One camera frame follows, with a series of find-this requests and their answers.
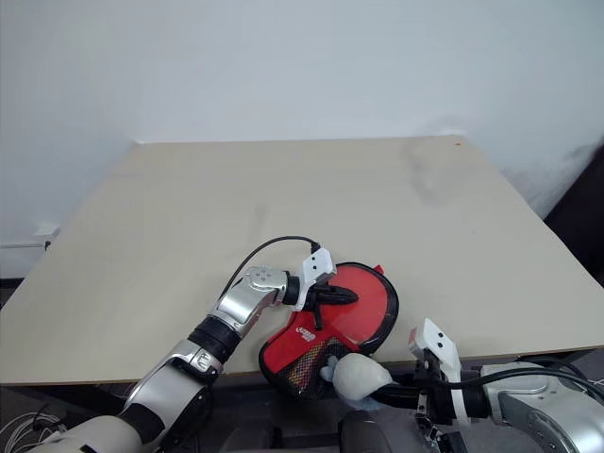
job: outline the beige tabletop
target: beige tabletop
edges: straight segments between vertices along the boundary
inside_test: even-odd
[[[400,310],[381,361],[412,359],[424,317],[467,358],[604,344],[604,291],[460,137],[157,143],[132,149],[2,309],[0,382],[142,377],[286,234],[385,269]],[[253,262],[293,270],[308,252]],[[258,370],[289,313],[266,310],[226,371]]]

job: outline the wooden table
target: wooden table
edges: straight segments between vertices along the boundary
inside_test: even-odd
[[[0,382],[142,377],[284,234],[382,265],[400,311],[380,361],[411,360],[424,317],[466,358],[604,344],[604,291],[463,138],[157,143],[132,149],[3,308]],[[281,243],[254,262],[307,254]],[[289,313],[266,310],[226,371],[258,370]]]

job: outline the gray floor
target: gray floor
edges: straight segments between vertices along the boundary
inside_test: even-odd
[[[9,293],[9,291],[0,293],[0,306],[9,297]],[[575,364],[590,378],[604,378],[604,350],[592,352]],[[14,416],[39,410],[42,404],[41,401],[18,394],[10,388],[0,389],[0,427]],[[63,409],[58,406],[46,407],[44,411],[57,416],[64,414]],[[199,433],[199,451],[202,453],[218,451],[234,428],[262,419],[279,426],[286,437],[335,432],[338,422],[348,411],[350,409],[344,403],[335,399],[293,404],[277,394],[256,403],[220,408],[212,413]],[[385,408],[372,412],[372,415],[384,430],[394,451],[409,453],[428,451],[418,437],[411,411]],[[488,420],[480,420],[469,428],[461,428],[461,433],[470,453],[541,451],[537,444],[522,432],[513,428],[495,426]],[[4,450],[8,436],[9,433],[0,436],[0,451]],[[192,445],[183,445],[182,450],[194,451]],[[337,449],[322,448],[314,451],[330,452]]]

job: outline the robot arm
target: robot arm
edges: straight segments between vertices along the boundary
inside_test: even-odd
[[[304,306],[315,283],[335,274],[319,248],[296,275],[267,266],[249,268],[186,340],[181,340],[132,390],[117,416],[95,417],[55,433],[34,453],[138,453],[178,445],[210,411],[210,386],[262,311]]]
[[[402,385],[383,387],[372,396],[385,404],[415,409],[418,427],[433,451],[465,452],[459,433],[444,434],[436,425],[450,425],[454,418],[460,424],[469,424],[470,417],[491,417],[496,424],[518,428],[544,452],[604,451],[604,406],[589,395],[566,387],[558,377],[535,374],[461,386],[464,381],[494,373],[527,368],[539,371],[543,367],[511,362],[484,365],[480,371],[462,370],[455,344],[429,319],[411,333],[409,347],[418,359],[415,373],[395,379]],[[372,361],[364,356],[358,359]],[[347,382],[337,379],[337,375],[355,376],[355,369],[358,372],[361,368],[354,363],[338,362],[333,371],[336,390],[344,398],[354,393],[354,382],[338,387],[339,382]],[[372,373],[362,380],[371,388],[367,381],[378,378],[377,373]],[[451,388],[446,383],[460,385]]]

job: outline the white wall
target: white wall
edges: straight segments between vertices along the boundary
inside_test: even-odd
[[[133,141],[461,132],[543,216],[604,132],[599,0],[0,1],[1,243]]]

